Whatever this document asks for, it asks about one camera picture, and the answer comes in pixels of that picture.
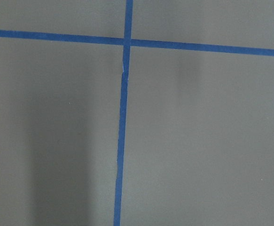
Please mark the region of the long blue tape strip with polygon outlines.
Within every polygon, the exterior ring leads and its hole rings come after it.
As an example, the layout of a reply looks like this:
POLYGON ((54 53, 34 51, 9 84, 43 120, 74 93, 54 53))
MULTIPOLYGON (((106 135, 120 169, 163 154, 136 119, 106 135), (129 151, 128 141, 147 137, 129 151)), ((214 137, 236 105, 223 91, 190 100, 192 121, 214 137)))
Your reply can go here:
POLYGON ((127 0, 125 3, 125 27, 124 27, 123 59, 122 59, 123 72, 121 76, 118 141, 117 141, 117 176, 115 181, 115 200, 114 200, 114 217, 113 217, 113 225, 115 226, 119 226, 121 224, 123 168, 124 168, 124 155, 125 155, 125 128, 126 128, 128 80, 129 80, 129 66, 130 66, 132 18, 133 18, 133 1, 127 0))

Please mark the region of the brown paper table cover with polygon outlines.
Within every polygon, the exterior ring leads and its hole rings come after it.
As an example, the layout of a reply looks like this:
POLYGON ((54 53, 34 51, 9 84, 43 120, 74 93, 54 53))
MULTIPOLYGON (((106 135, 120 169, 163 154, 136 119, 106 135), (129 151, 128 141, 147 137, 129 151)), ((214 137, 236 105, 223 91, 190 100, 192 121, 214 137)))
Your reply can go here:
MULTIPOLYGON (((124 39, 126 0, 0 0, 0 30, 124 39)), ((131 40, 274 49, 274 0, 133 0, 131 40)), ((123 45, 0 37, 0 226, 114 226, 123 45)), ((120 226, 274 226, 274 56, 130 49, 120 226)))

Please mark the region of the crossing blue tape strip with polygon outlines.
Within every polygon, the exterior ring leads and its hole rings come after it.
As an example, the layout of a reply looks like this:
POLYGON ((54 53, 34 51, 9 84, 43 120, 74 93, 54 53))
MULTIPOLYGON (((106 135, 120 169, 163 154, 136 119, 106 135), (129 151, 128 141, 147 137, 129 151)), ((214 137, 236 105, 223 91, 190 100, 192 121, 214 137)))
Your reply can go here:
MULTIPOLYGON (((18 38, 18 39, 32 39, 32 40, 49 40, 49 41, 63 41, 63 42, 78 42, 78 43, 93 43, 93 44, 107 44, 119 45, 124 44, 123 38, 100 37, 100 36, 85 36, 85 35, 71 35, 71 34, 57 34, 46 32, 26 32, 26 31, 10 31, 0 30, 1 38, 18 38)), ((247 54, 258 56, 274 57, 274 49, 267 48, 249 48, 197 43, 183 43, 171 41, 156 41, 156 40, 131 40, 133 47, 147 47, 147 48, 166 48, 166 49, 182 49, 194 51, 220 52, 231 54, 247 54)))

